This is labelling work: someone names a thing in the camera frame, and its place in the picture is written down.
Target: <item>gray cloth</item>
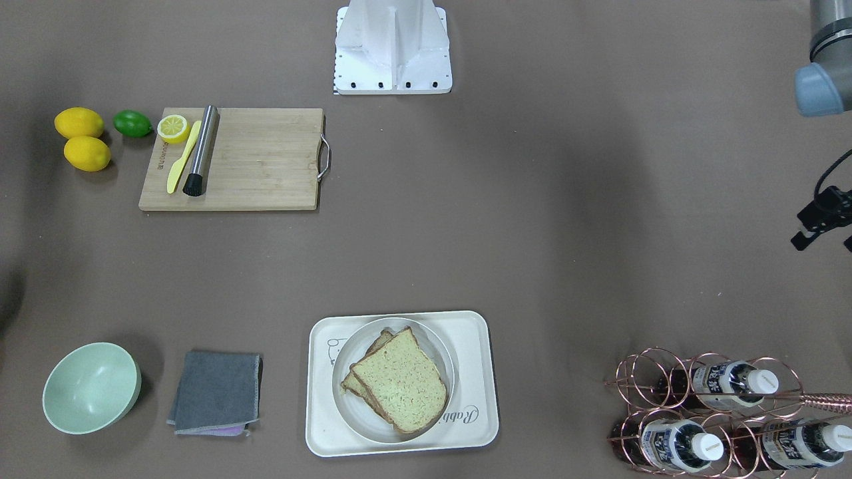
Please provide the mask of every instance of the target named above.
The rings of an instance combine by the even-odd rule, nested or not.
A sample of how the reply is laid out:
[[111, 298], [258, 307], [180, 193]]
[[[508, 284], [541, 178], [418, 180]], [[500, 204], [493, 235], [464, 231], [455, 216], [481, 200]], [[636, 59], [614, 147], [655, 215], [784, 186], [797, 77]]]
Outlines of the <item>gray cloth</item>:
[[260, 355], [188, 352], [166, 423], [175, 434], [239, 434], [238, 426], [257, 421], [260, 363]]

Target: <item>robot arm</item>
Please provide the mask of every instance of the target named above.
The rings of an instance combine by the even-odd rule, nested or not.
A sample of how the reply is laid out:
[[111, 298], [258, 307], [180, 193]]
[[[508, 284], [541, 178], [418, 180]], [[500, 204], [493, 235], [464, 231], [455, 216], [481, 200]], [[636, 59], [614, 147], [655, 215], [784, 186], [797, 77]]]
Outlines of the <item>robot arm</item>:
[[[821, 234], [852, 223], [852, 192], [830, 186], [808, 203], [797, 215], [802, 231], [790, 240], [797, 250], [807, 248]], [[852, 237], [843, 242], [852, 251]]]
[[819, 117], [852, 110], [852, 0], [811, 0], [810, 19], [811, 63], [796, 71], [799, 112]]

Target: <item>crust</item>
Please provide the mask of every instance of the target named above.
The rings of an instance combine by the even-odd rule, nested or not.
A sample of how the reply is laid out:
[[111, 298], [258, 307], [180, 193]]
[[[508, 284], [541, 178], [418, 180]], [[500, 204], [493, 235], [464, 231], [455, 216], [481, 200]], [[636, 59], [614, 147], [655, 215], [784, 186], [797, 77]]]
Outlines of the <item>crust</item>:
[[[358, 373], [357, 373], [357, 372], [352, 372], [352, 373], [355, 375], [355, 377], [356, 377], [356, 378], [358, 378]], [[440, 379], [440, 375], [438, 376], [438, 379], [440, 380], [440, 383], [441, 383], [441, 384], [444, 384], [444, 380], [443, 380], [443, 379]], [[400, 433], [400, 434], [415, 434], [415, 433], [420, 432], [421, 430], [425, 430], [425, 429], [428, 429], [428, 428], [432, 427], [432, 425], [433, 425], [433, 424], [435, 424], [435, 420], [436, 420], [436, 419], [438, 419], [438, 418], [440, 418], [441, 414], [444, 412], [444, 409], [446, 409], [446, 404], [447, 404], [447, 402], [448, 402], [448, 401], [449, 401], [449, 399], [450, 399], [450, 396], [449, 396], [449, 395], [445, 395], [445, 396], [444, 396], [444, 406], [442, 406], [442, 407], [441, 407], [440, 411], [439, 411], [439, 412], [438, 412], [438, 413], [437, 413], [437, 414], [436, 414], [436, 415], [435, 415], [432, 419], [430, 419], [430, 420], [428, 421], [428, 423], [426, 423], [426, 425], [425, 425], [424, 427], [422, 427], [422, 428], [420, 428], [420, 429], [417, 429], [417, 430], [403, 430], [403, 429], [400, 429], [399, 425], [397, 425], [397, 424], [394, 422], [394, 420], [393, 420], [393, 419], [391, 419], [391, 418], [388, 416], [388, 414], [387, 414], [387, 413], [386, 413], [386, 412], [382, 409], [382, 407], [379, 405], [378, 401], [376, 400], [376, 397], [372, 394], [372, 390], [370, 390], [370, 387], [369, 387], [369, 386], [367, 386], [367, 385], [366, 385], [366, 384], [364, 384], [364, 383], [361, 383], [361, 385], [362, 385], [362, 386], [364, 386], [364, 390], [366, 390], [366, 391], [367, 391], [367, 394], [368, 394], [368, 395], [370, 395], [370, 400], [369, 400], [369, 401], [365, 400], [365, 402], [366, 402], [367, 404], [369, 404], [369, 405], [370, 405], [370, 407], [372, 407], [372, 410], [373, 410], [373, 411], [375, 411], [375, 412], [376, 412], [376, 414], [378, 414], [379, 416], [381, 416], [381, 417], [382, 417], [382, 419], [384, 419], [384, 420], [385, 420], [388, 424], [390, 424], [390, 425], [394, 426], [394, 430], [395, 430], [396, 432]]]
[[[390, 335], [390, 339], [385, 339], [383, 341], [383, 337], [384, 337], [385, 333]], [[364, 354], [364, 356], [361, 358], [361, 360], [366, 358], [368, 355], [375, 353], [378, 349], [381, 349], [382, 346], [384, 346], [388, 341], [390, 341], [393, 338], [394, 338], [394, 334], [388, 328], [382, 329], [382, 332], [379, 333], [378, 338], [376, 338], [376, 340], [373, 341], [372, 344], [370, 344], [370, 347], [367, 348], [367, 352]], [[346, 378], [343, 379], [343, 381], [340, 383], [340, 386], [344, 390], [347, 390], [347, 391], [351, 392], [352, 394], [357, 395], [359, 398], [363, 399], [364, 402], [367, 403], [367, 406], [369, 406], [370, 409], [372, 409], [374, 413], [378, 414], [380, 417], [382, 417], [383, 419], [385, 419], [387, 421], [387, 419], [385, 418], [385, 416], [387, 414], [384, 413], [381, 410], [381, 407], [379, 407], [378, 401], [376, 401], [375, 397], [372, 397], [369, 392], [367, 393], [368, 396], [364, 397], [359, 391], [354, 390], [354, 389], [352, 389], [352, 388], [350, 388], [346, 385], [346, 379], [348, 379], [349, 375], [351, 375], [355, 379], [355, 381], [358, 381], [361, 384], [361, 387], [364, 388], [364, 390], [367, 390], [366, 386], [364, 386], [364, 384], [361, 383], [361, 380], [358, 379], [358, 376], [354, 372], [352, 372], [352, 366], [354, 366], [354, 364], [349, 365], [349, 374], [347, 375]]]

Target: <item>white tray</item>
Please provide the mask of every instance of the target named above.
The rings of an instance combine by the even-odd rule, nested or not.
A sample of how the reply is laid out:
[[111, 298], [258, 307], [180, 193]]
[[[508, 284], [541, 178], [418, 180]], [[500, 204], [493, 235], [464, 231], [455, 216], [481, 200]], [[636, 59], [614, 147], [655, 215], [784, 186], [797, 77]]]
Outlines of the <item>white tray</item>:
[[[332, 394], [339, 387], [331, 378], [335, 359], [349, 335], [370, 321], [388, 317], [418, 321], [435, 332], [449, 350], [458, 378], [438, 423], [406, 442], [371, 441], [354, 432], [338, 412]], [[308, 344], [307, 404], [305, 442], [312, 453], [323, 458], [485, 446], [500, 428], [485, 319], [474, 311], [446, 311], [320, 320], [311, 330]]]

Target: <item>halved lemon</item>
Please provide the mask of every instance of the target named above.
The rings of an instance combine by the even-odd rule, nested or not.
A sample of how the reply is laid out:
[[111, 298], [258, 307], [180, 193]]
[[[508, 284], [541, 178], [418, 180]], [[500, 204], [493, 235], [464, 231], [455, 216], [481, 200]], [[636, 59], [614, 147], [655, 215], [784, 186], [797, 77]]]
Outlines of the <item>halved lemon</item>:
[[169, 115], [157, 124], [157, 134], [166, 143], [180, 143], [189, 138], [189, 122], [181, 115]]

